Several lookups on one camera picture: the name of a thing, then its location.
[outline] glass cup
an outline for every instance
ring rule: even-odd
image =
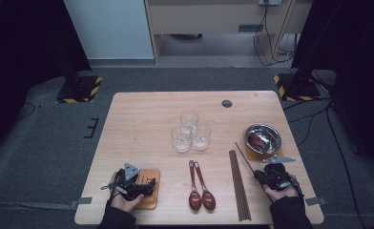
[[[198,123],[198,114],[195,112],[185,112],[180,116],[181,129],[185,135],[191,135],[193,127]]]
[[[185,135],[181,126],[177,126],[172,130],[172,139],[176,151],[185,153],[190,150],[191,135]]]
[[[205,150],[210,143],[211,128],[207,125],[196,125],[192,130],[193,147]]]

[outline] small wooden board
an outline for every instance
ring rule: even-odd
[[[270,158],[271,156],[274,156],[274,155],[283,156],[281,148],[279,150],[277,150],[275,154],[272,154],[272,155],[270,155],[270,154],[259,154],[259,153],[256,153],[254,150],[252,150],[246,144],[246,140],[244,140],[243,142],[244,142],[244,147],[246,149],[246,156],[249,160],[264,160],[264,159]]]
[[[155,209],[157,205],[157,195],[160,183],[160,171],[158,169],[140,169],[137,184],[146,184],[153,178],[156,179],[154,193],[150,197],[145,197],[135,209]]]

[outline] white cabinet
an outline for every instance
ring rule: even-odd
[[[64,0],[88,59],[154,59],[142,0]]]

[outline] stainless steel bowl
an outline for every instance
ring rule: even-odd
[[[281,147],[281,136],[271,126],[255,124],[247,128],[245,142],[259,154],[274,154]]]

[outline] chopsticks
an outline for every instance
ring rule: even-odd
[[[247,202],[246,193],[244,191],[243,180],[241,179],[239,163],[237,154],[234,150],[229,151],[229,158],[231,160],[232,176],[235,186],[235,196],[237,199],[239,221],[249,219],[250,216],[249,203]]]

